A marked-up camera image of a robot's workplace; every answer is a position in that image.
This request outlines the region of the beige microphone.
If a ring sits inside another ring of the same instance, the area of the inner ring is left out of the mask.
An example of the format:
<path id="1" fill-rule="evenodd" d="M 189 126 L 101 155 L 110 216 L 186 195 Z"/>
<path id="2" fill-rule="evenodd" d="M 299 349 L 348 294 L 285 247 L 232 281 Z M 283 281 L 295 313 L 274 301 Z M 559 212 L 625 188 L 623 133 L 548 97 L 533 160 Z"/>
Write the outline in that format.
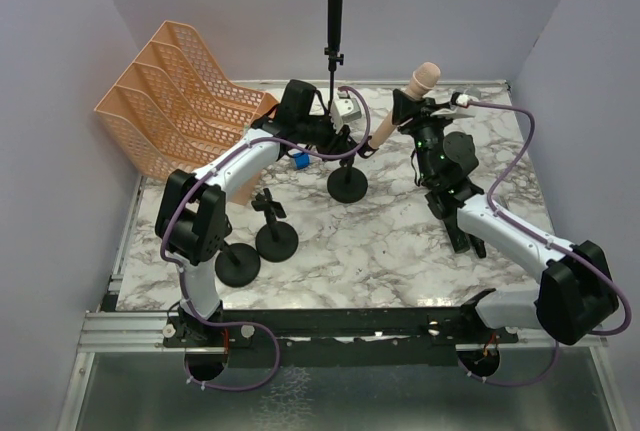
<path id="1" fill-rule="evenodd" d="M 403 90 L 393 91 L 392 108 L 369 140 L 372 150 L 378 150 L 400 124 L 416 113 L 419 104 L 435 87 L 440 76 L 441 70 L 436 64 L 425 62 L 412 73 Z"/>

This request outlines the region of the black tripod mic stand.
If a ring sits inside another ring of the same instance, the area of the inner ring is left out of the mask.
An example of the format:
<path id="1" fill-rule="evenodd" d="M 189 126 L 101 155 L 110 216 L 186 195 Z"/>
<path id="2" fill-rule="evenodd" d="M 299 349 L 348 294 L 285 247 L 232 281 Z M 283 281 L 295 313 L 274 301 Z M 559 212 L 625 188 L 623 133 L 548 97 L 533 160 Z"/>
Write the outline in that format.
<path id="1" fill-rule="evenodd" d="M 324 54 L 328 60 L 329 72 L 329 97 L 326 108 L 328 111 L 331 111 L 336 95 L 336 71 L 339 66 L 344 64 L 344 54 L 330 46 L 325 47 Z"/>

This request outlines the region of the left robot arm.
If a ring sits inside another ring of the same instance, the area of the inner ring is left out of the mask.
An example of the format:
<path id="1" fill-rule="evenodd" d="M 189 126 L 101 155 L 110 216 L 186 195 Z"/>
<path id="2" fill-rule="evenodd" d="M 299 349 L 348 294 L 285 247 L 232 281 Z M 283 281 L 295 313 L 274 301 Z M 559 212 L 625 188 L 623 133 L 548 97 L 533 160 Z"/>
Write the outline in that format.
<path id="1" fill-rule="evenodd" d="M 215 282 L 243 287 L 260 270 L 255 247 L 226 241 L 232 230 L 229 198 L 290 150 L 323 161 L 349 161 L 367 144 L 367 138 L 352 138 L 350 128 L 329 110 L 313 114 L 311 107 L 321 98 L 310 83 L 290 81 L 281 100 L 258 116 L 237 144 L 193 172 L 177 169 L 169 175 L 155 233 L 161 258 L 177 269 L 179 307 L 189 320 L 229 328 L 220 318 L 223 305 Z"/>

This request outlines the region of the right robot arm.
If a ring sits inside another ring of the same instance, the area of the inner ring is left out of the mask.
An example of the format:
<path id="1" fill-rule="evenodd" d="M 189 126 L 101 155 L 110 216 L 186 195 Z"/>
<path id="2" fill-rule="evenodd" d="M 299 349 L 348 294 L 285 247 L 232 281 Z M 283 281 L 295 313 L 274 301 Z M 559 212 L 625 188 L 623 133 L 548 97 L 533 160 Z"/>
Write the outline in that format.
<path id="1" fill-rule="evenodd" d="M 472 136 L 444 129 L 457 118 L 458 105 L 473 102 L 462 93 L 438 103 L 396 90 L 391 111 L 392 124 L 413 139 L 416 183 L 427 189 L 429 209 L 443 222 L 453 249 L 483 258 L 491 245 L 537 284 L 534 290 L 484 291 L 471 301 L 472 315 L 488 329 L 541 329 L 565 345 L 601 333 L 622 302 L 603 250 L 543 232 L 471 181 L 479 165 Z"/>

